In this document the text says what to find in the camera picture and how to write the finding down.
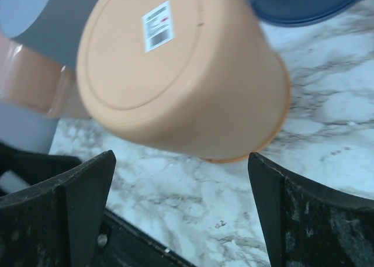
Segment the blue bowl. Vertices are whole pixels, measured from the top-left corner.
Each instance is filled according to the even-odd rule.
[[[327,20],[359,0],[248,0],[265,22],[285,27],[307,26]]]

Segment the plastic container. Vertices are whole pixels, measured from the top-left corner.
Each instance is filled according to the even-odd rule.
[[[89,118],[71,69],[1,35],[0,100],[50,118]]]
[[[99,0],[77,75],[113,134],[209,161],[264,148],[290,104],[287,69],[246,0]]]
[[[256,15],[279,26],[307,26],[327,20],[359,0],[248,0]]]

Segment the barcode label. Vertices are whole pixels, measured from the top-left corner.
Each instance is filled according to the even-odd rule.
[[[144,42],[149,52],[174,38],[170,1],[143,16]]]
[[[164,30],[163,32],[160,32],[159,34],[156,34],[154,37],[152,37],[152,47],[159,45],[161,42],[164,42],[168,37],[168,30]]]

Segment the metal screw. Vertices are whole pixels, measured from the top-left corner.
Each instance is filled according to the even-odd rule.
[[[104,248],[108,243],[108,236],[105,234],[100,234],[98,236],[98,246],[99,248]]]

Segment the white marble surface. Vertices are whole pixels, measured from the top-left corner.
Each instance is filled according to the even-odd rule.
[[[264,29],[294,88],[283,130],[262,154],[374,199],[374,0],[314,26]],[[109,209],[198,267],[269,266],[246,161],[152,150],[84,120],[61,120],[51,153],[86,160],[108,149],[117,156]]]

